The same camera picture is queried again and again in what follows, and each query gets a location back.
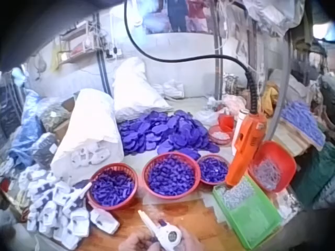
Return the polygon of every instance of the blue plastic bag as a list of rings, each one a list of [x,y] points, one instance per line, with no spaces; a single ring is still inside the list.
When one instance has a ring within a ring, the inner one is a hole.
[[[25,169],[31,166],[34,160],[31,156],[31,146],[44,133],[43,126],[36,116],[37,103],[41,97],[33,90],[28,90],[23,108],[21,128],[13,140],[9,156],[15,161],[15,167]]]

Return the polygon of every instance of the black cable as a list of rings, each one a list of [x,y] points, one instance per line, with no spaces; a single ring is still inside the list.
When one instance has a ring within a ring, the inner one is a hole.
[[[244,71],[245,71],[245,76],[247,78],[247,82],[248,85],[250,87],[250,113],[251,114],[257,114],[257,106],[258,106],[258,97],[257,97],[257,91],[256,91],[256,84],[253,80],[252,74],[249,71],[249,69],[238,59],[233,58],[232,56],[228,56],[228,55],[215,55],[215,54],[210,54],[210,55],[202,55],[202,56],[194,56],[191,58],[185,58],[185,59],[173,59],[173,60],[169,60],[169,59],[159,59],[159,58],[155,58],[154,56],[148,55],[147,53],[145,53],[134,41],[134,39],[132,38],[131,34],[130,34],[130,30],[128,27],[128,19],[127,19],[127,5],[128,5],[128,0],[125,0],[125,8],[124,8],[124,19],[125,19],[125,26],[126,26],[126,32],[127,35],[130,39],[130,42],[134,45],[134,47],[144,56],[146,56],[147,58],[150,58],[152,60],[161,62],[161,63],[182,63],[182,62],[189,62],[189,61],[195,61],[195,60],[201,60],[201,59],[227,59],[230,61],[233,61],[235,63],[237,63],[239,66],[241,66]]]

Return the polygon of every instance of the green plastic tray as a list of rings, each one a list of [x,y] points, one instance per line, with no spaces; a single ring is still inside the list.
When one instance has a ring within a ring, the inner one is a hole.
[[[250,177],[245,178],[253,186],[255,193],[237,208],[231,211],[226,208],[217,192],[223,185],[215,186],[213,194],[243,247],[254,249],[280,225],[281,216],[257,184]]]

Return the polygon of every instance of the red bowl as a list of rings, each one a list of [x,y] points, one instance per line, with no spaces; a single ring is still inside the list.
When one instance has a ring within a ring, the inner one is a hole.
[[[207,158],[209,158],[209,157],[211,157],[211,158],[216,158],[217,160],[226,163],[226,164],[227,164],[227,167],[229,166],[229,162],[228,162],[225,158],[223,158],[223,157],[221,157],[220,155],[217,155],[217,154],[208,154],[208,155],[202,156],[202,157],[201,157],[200,159],[198,159],[198,161],[197,161],[198,165],[199,165],[199,163],[200,163],[201,161],[204,161],[205,159],[207,159]],[[200,179],[200,181],[201,181],[202,183],[207,184],[207,185],[216,186],[216,185],[218,185],[218,184],[223,183],[225,180],[223,180],[223,181],[219,181],[219,182],[208,182],[208,181],[205,181],[205,180],[203,180],[203,179]]]
[[[115,206],[110,206],[110,207],[104,207],[102,205],[100,205],[92,196],[91,193],[91,189],[88,191],[87,193],[87,198],[89,203],[96,208],[100,208],[103,209],[105,211],[111,211],[111,210],[115,210],[118,208],[121,208],[123,206],[125,206],[126,204],[130,203],[132,198],[134,197],[137,188],[138,188],[138,179],[137,179],[137,174],[136,172],[128,165],[124,164],[124,163],[113,163],[113,164],[109,164],[107,166],[104,166],[102,168],[100,168],[92,177],[91,177],[91,182],[94,183],[94,181],[97,180],[97,178],[99,177],[100,174],[104,173],[107,170],[113,170],[113,171],[122,171],[125,172],[126,174],[128,174],[132,180],[134,181],[134,189],[132,190],[131,194],[129,195],[129,197],[127,199],[125,199],[123,202],[115,205]]]
[[[149,171],[155,166],[155,164],[158,161],[160,162],[160,161],[164,160],[165,158],[170,157],[171,155],[179,158],[180,161],[182,161],[184,163],[187,163],[191,166],[191,168],[194,170],[195,181],[194,181],[193,187],[191,187],[187,192],[182,193],[181,195],[175,195],[175,196],[160,195],[160,194],[152,191],[151,188],[149,187],[149,184],[148,184]],[[179,152],[163,153],[163,154],[160,154],[160,155],[152,158],[145,165],[145,167],[142,171],[142,180],[143,180],[143,183],[144,183],[144,187],[148,190],[148,192],[151,193],[152,195],[155,195],[156,197],[166,199],[166,200],[176,200],[176,199],[180,199],[180,198],[190,194],[199,185],[200,178],[201,178],[201,172],[200,172],[200,167],[198,166],[198,163],[196,163],[196,161],[194,159],[188,157],[187,155],[185,155],[183,153],[179,153]]]
[[[221,140],[213,136],[215,132],[224,132],[228,134],[229,139],[227,140]],[[221,127],[219,125],[214,125],[208,129],[208,135],[210,140],[212,140],[214,143],[218,145],[227,145],[232,141],[233,136],[233,130],[232,128],[229,128],[228,126],[222,125]]]
[[[277,184],[277,187],[272,191],[264,188],[253,174],[253,169],[267,158],[271,159],[277,165],[278,171],[281,173],[281,179]],[[274,141],[264,141],[250,163],[248,173],[264,191],[280,192],[289,185],[295,174],[296,168],[297,165],[294,158],[283,147]]]

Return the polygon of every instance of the orange hot glue gun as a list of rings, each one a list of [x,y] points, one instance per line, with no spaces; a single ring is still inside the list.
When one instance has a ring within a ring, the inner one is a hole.
[[[228,186],[233,187],[240,182],[261,144],[265,132],[266,117],[264,114],[248,114],[245,117],[235,142],[236,154],[226,176],[225,182]]]

